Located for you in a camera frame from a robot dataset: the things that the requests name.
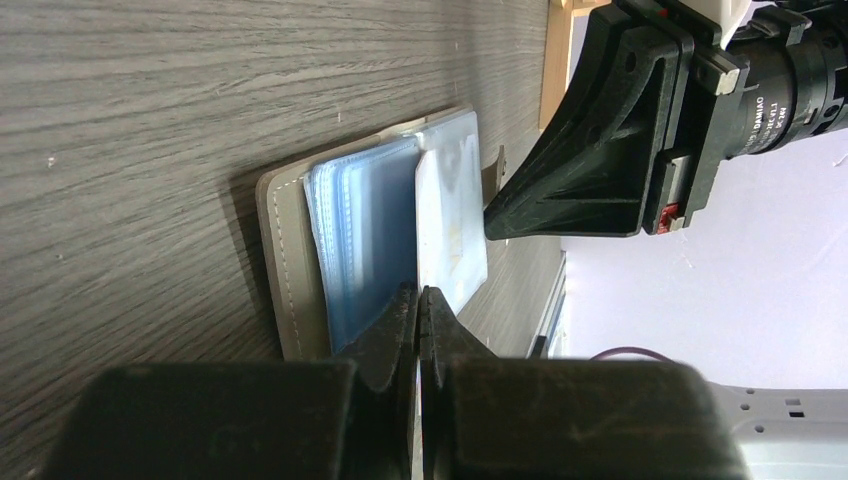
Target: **wooden table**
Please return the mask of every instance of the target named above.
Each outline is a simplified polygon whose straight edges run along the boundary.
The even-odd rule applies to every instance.
[[[253,200],[294,155],[469,101],[484,162],[538,136],[537,0],[0,6],[0,472],[109,366],[280,358]],[[461,320],[523,355],[555,238],[491,243]]]
[[[550,0],[539,130],[544,130],[551,122],[568,89],[574,50],[571,45],[574,19],[585,17],[595,8],[609,3],[610,0]]]

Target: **camera lens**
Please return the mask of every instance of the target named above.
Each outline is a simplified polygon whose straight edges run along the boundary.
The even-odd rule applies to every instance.
[[[848,7],[806,15],[813,27],[796,45],[749,37],[728,46],[750,62],[729,157],[848,127]]]

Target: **white robot part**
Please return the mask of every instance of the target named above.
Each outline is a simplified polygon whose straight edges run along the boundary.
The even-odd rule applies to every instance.
[[[727,48],[751,7],[751,0],[680,0],[680,3],[721,26],[721,48]]]
[[[710,389],[752,479],[848,478],[848,390]]]

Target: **wooden board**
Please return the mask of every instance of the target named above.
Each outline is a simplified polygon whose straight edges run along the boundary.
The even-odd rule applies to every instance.
[[[0,5],[0,477],[113,365],[279,361],[254,188],[305,153],[471,102],[507,175],[535,142],[536,0]],[[523,355],[557,239],[489,245],[461,321]]]
[[[551,0],[548,6],[539,130],[548,126],[568,88],[574,18],[589,15],[593,9],[608,3],[609,0]]]

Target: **beige leather cover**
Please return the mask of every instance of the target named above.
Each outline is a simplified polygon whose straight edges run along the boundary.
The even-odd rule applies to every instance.
[[[321,270],[312,237],[303,176],[319,163],[373,148],[426,124],[464,113],[456,107],[395,125],[367,138],[327,150],[268,172],[256,186],[262,247],[277,331],[286,360],[314,360],[331,355]]]

